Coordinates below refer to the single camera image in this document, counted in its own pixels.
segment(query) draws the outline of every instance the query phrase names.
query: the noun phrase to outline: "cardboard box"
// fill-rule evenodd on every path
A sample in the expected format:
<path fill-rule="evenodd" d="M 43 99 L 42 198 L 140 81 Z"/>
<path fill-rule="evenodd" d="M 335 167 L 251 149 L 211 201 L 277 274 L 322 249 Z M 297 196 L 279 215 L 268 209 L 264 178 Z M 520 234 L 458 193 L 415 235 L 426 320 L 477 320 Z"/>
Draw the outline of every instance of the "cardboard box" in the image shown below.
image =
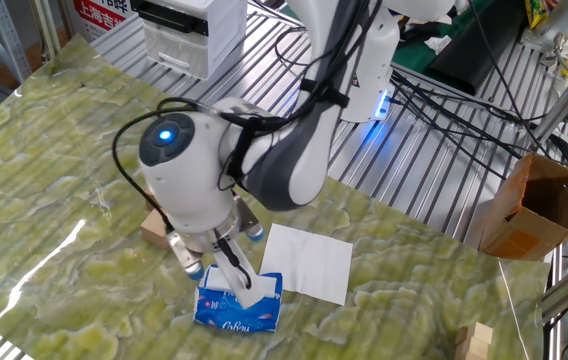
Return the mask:
<path fill-rule="evenodd" d="M 130 0 L 66 0 L 73 29 L 94 41 L 133 14 Z"/>
<path fill-rule="evenodd" d="M 515 164 L 484 223 L 480 251 L 541 260 L 568 238 L 568 168 L 537 154 Z"/>

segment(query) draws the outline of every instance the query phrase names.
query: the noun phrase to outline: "white napkin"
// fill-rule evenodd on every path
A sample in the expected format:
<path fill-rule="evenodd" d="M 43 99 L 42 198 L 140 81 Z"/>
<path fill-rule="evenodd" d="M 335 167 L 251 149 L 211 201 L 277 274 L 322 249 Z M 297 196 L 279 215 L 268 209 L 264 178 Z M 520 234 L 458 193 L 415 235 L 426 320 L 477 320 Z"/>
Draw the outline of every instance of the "white napkin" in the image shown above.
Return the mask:
<path fill-rule="evenodd" d="M 435 51 L 435 55 L 439 55 L 448 46 L 448 44 L 451 43 L 451 41 L 451 38 L 447 35 L 443 38 L 430 38 L 424 41 L 424 44 Z"/>
<path fill-rule="evenodd" d="M 344 305 L 353 244 L 273 224 L 260 274 L 278 272 L 284 290 Z"/>

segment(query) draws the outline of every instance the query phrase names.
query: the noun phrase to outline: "blue light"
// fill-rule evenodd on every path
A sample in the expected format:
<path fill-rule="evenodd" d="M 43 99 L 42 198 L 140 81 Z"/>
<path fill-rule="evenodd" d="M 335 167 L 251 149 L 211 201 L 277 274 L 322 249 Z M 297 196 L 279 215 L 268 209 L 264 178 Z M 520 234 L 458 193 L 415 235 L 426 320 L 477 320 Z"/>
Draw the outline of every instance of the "blue light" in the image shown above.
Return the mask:
<path fill-rule="evenodd" d="M 162 140 L 170 140 L 173 137 L 173 133 L 168 131 L 168 130 L 164 130 L 160 132 L 160 139 Z"/>
<path fill-rule="evenodd" d="M 386 102 L 386 96 L 388 95 L 388 90 L 384 90 L 382 96 L 377 104 L 377 110 L 375 110 L 376 118 L 386 118 L 386 109 L 384 109 L 384 103 Z"/>

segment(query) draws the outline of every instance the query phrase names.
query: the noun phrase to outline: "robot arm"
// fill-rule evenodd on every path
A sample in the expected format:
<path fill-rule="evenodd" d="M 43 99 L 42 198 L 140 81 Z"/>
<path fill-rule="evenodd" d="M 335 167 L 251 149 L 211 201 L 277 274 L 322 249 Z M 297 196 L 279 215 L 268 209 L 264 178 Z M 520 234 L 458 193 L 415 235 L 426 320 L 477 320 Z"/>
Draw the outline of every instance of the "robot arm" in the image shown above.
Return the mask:
<path fill-rule="evenodd" d="M 441 10 L 442 14 L 453 3 L 453 0 L 392 0 L 384 4 L 400 7 L 410 3 L 405 9 L 411 12 L 416 1 L 422 5 L 441 5 L 437 8 L 446 8 Z M 330 75 L 331 88 L 348 96 L 353 74 L 360 59 L 364 59 L 362 72 L 380 73 L 373 77 L 380 79 L 377 83 L 366 85 L 376 94 L 371 100 L 373 107 L 378 101 L 377 94 L 384 94 L 388 86 L 387 75 L 397 46 L 396 41 L 386 42 L 388 29 L 397 27 L 390 14 L 379 11 L 381 4 L 369 0 L 288 2 L 307 26 L 312 58 L 317 59 L 305 73 L 307 85 L 322 83 Z M 373 19 L 369 13 L 373 9 L 378 10 L 378 16 L 365 34 L 364 45 L 355 48 L 363 29 L 371 25 Z M 426 9 L 427 18 L 436 15 L 432 6 Z M 349 38 L 350 43 L 340 47 L 344 38 Z M 333 68 L 340 52 L 344 55 L 351 48 L 355 50 L 346 64 Z M 377 61 L 377 70 L 369 68 L 372 61 Z M 312 97 L 315 101 L 309 107 L 307 100 Z M 258 136 L 248 142 L 243 138 L 242 127 L 229 124 L 224 114 L 235 113 L 247 119 L 255 116 L 266 119 L 272 115 L 238 99 L 223 99 L 208 113 L 174 113 L 151 124 L 140 142 L 141 168 L 175 229 L 169 234 L 169 242 L 187 273 L 202 273 L 199 260 L 203 253 L 212 253 L 243 307 L 262 299 L 264 292 L 255 285 L 257 275 L 235 241 L 241 221 L 236 201 L 230 188 L 220 186 L 232 183 L 226 174 L 226 160 L 244 147 L 238 167 L 245 188 L 269 210 L 302 207 L 322 189 L 331 140 L 343 108 L 358 104 L 345 105 L 302 91 L 296 106 L 299 118 L 277 131 L 262 136 L 255 134 Z"/>

